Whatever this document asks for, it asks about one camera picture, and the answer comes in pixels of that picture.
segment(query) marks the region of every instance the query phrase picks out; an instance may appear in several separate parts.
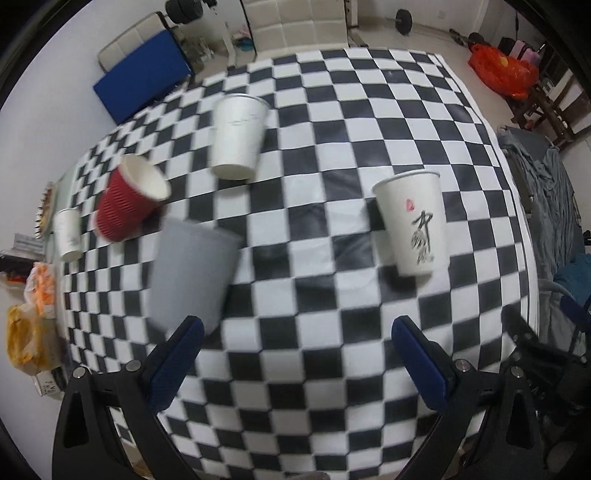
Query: black and white checkered pattern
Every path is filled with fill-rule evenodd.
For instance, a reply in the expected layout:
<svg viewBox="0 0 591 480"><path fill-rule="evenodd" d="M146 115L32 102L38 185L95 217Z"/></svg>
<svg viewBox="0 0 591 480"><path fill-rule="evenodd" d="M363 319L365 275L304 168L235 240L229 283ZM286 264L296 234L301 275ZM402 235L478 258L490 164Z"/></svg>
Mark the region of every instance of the black and white checkered pattern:
<svg viewBox="0 0 591 480"><path fill-rule="evenodd" d="M164 340L146 321L157 225L116 245L92 232L109 172L142 154L170 180L168 215L244 238L221 327L161 414L191 465L256 480L400 470L435 416L392 348L392 320L407 314L449 354L495 369L501 307L529 317L506 160L454 78L430 54L312 51L215 75L119 126L73 189L85 247L63 280L74 360L113 371ZM229 92L272 106L254 181L207 169L211 111ZM451 264L400 278L371 188L424 167L441 174Z"/></svg>

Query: paper cup with calligraphy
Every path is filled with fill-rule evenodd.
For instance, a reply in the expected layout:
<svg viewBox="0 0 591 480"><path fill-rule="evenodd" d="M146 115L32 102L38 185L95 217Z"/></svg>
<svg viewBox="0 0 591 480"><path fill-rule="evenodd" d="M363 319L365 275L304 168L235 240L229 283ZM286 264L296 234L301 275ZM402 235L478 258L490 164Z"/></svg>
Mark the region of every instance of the paper cup with calligraphy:
<svg viewBox="0 0 591 480"><path fill-rule="evenodd" d="M413 170L374 185L398 273L426 275L449 266L439 173Z"/></svg>

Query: small white cup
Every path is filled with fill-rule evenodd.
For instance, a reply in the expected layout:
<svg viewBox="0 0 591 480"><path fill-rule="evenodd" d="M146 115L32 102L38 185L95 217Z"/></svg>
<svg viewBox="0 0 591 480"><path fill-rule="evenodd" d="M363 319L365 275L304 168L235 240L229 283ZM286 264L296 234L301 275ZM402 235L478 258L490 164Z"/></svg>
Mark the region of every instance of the small white cup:
<svg viewBox="0 0 591 480"><path fill-rule="evenodd" d="M425 275L449 266L439 173L413 170L374 185L398 273Z"/></svg>
<svg viewBox="0 0 591 480"><path fill-rule="evenodd" d="M268 112L266 101L244 93L231 93L216 104L209 166L218 178L246 180L255 175Z"/></svg>
<svg viewBox="0 0 591 480"><path fill-rule="evenodd" d="M53 231L60 260L65 263L79 260L82 256L82 241L78 210L68 208L57 212L53 218Z"/></svg>

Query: dumbbell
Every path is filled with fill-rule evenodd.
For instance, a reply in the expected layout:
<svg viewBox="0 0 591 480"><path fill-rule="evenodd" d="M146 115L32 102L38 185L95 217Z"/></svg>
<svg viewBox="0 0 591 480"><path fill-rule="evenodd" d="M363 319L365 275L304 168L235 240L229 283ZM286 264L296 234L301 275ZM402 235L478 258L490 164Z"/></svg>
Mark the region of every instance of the dumbbell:
<svg viewBox="0 0 591 480"><path fill-rule="evenodd" d="M172 22L185 25L203 16L201 0L168 0L166 13Z"/></svg>
<svg viewBox="0 0 591 480"><path fill-rule="evenodd" d="M402 35L408 35L413 29L413 16L408 10L401 8L396 12L396 30Z"/></svg>

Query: orange plastic bag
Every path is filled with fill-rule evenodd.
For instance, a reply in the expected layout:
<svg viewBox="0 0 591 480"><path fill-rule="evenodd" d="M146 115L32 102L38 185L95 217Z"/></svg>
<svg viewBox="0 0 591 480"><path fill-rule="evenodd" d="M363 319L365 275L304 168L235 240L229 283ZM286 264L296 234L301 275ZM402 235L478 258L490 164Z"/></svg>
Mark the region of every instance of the orange plastic bag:
<svg viewBox="0 0 591 480"><path fill-rule="evenodd" d="M540 78L538 67L504 55L498 48L474 45L468 65L488 88L502 96L526 100Z"/></svg>

